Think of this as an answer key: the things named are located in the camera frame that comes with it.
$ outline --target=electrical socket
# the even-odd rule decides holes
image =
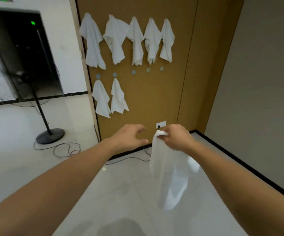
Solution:
[[[160,126],[160,127],[164,127],[164,126],[166,126],[166,121],[156,123],[156,128],[158,128],[158,126]]]

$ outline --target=floor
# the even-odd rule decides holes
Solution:
[[[77,142],[82,150],[97,144],[87,95],[52,99],[42,107],[50,126],[66,131],[60,143]],[[52,150],[33,150],[42,129],[34,108],[0,106],[0,202],[64,160],[54,157]],[[215,149],[198,135],[193,137]],[[66,150],[57,154],[63,156]],[[131,156],[149,159],[142,150],[108,163]],[[246,235],[201,169],[171,211],[157,207],[157,184],[148,162],[127,159],[104,166],[54,235]]]

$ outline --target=white towel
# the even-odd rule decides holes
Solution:
[[[156,54],[160,45],[160,40],[162,38],[162,34],[157,28],[153,18],[150,18],[148,20],[148,24],[144,33],[144,38],[146,51],[148,52],[147,61],[149,62],[149,64],[152,64],[155,62]]]
[[[144,40],[144,35],[141,31],[140,25],[137,22],[136,17],[132,17],[132,21],[129,25],[129,33],[127,38],[133,42],[133,58],[132,65],[142,64],[143,49],[141,42]]]
[[[106,69],[99,44],[103,38],[97,24],[89,13],[84,15],[79,34],[87,41],[86,64],[90,67],[97,68],[98,65],[101,69]]]
[[[102,115],[106,118],[110,118],[109,114],[111,112],[108,106],[108,102],[110,98],[103,86],[103,83],[99,79],[95,81],[95,84],[93,87],[93,98],[97,101],[95,112],[98,115]]]
[[[109,15],[109,20],[107,21],[103,38],[107,42],[112,53],[112,60],[114,64],[120,63],[120,61],[125,58],[121,45],[128,32],[129,25],[127,23],[114,18],[113,15]]]
[[[171,210],[187,189],[189,177],[198,172],[200,165],[187,154],[169,148],[163,140],[157,138],[160,135],[167,136],[168,133],[156,131],[149,169],[154,178],[160,179],[158,207]]]
[[[111,94],[111,113],[114,113],[114,111],[116,111],[123,114],[124,110],[129,111],[128,105],[124,100],[124,92],[122,91],[120,83],[116,78],[112,83]]]
[[[160,57],[162,59],[168,60],[171,62],[172,55],[171,55],[171,47],[175,41],[175,35],[172,32],[171,24],[168,19],[164,20],[163,28],[162,28],[162,38],[163,38],[163,47],[160,52]]]

